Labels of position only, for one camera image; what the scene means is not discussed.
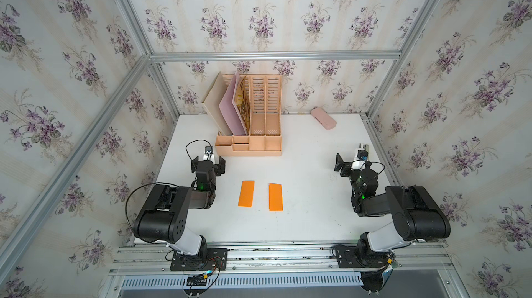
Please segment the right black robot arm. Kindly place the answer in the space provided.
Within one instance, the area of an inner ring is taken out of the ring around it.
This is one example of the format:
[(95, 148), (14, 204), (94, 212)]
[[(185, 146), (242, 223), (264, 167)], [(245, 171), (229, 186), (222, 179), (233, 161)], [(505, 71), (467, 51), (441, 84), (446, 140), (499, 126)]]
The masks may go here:
[(351, 184), (351, 206), (360, 217), (390, 215), (391, 223), (361, 234), (355, 255), (360, 260), (384, 257), (412, 241), (431, 241), (450, 236), (450, 221), (425, 187), (388, 186), (377, 193), (379, 172), (372, 169), (368, 153), (360, 151), (350, 162), (335, 158), (334, 171)]

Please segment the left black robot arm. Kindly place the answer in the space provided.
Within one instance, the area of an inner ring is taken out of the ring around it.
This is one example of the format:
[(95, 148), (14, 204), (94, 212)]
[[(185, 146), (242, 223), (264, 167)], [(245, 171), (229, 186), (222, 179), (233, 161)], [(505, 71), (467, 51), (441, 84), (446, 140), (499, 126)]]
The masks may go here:
[(137, 217), (130, 220), (128, 205), (130, 196), (125, 201), (127, 225), (135, 238), (152, 244), (163, 244), (174, 253), (204, 263), (207, 259), (207, 242), (205, 237), (192, 232), (186, 226), (188, 211), (191, 209), (209, 209), (216, 199), (216, 178), (225, 174), (226, 161), (217, 160), (214, 147), (207, 140), (204, 155), (189, 157), (191, 173), (195, 175), (188, 186), (173, 183), (153, 182), (144, 184), (134, 191), (150, 187), (151, 190)]

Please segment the orange square paper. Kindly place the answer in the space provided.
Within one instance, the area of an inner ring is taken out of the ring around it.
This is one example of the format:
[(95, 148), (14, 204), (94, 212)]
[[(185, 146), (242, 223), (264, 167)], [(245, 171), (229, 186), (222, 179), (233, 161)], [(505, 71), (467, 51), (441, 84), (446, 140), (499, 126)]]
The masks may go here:
[(239, 195), (239, 207), (252, 207), (254, 199), (254, 181), (243, 181), (241, 184), (241, 192)]
[(281, 184), (269, 184), (269, 210), (271, 212), (283, 211), (283, 192)]

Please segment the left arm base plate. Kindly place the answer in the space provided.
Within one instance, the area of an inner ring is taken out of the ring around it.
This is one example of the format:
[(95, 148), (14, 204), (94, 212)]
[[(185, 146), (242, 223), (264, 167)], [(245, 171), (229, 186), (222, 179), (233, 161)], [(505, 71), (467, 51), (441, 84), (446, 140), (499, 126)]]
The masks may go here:
[(226, 270), (228, 252), (227, 248), (207, 248), (197, 256), (174, 252), (170, 270), (173, 272)]

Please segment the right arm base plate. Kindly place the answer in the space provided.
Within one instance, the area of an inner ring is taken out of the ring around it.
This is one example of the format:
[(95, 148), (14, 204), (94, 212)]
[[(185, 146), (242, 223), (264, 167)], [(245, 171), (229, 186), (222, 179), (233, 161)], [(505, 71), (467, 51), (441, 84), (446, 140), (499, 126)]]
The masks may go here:
[(337, 244), (331, 248), (339, 268), (386, 268), (393, 259), (391, 252), (374, 252), (366, 247)]

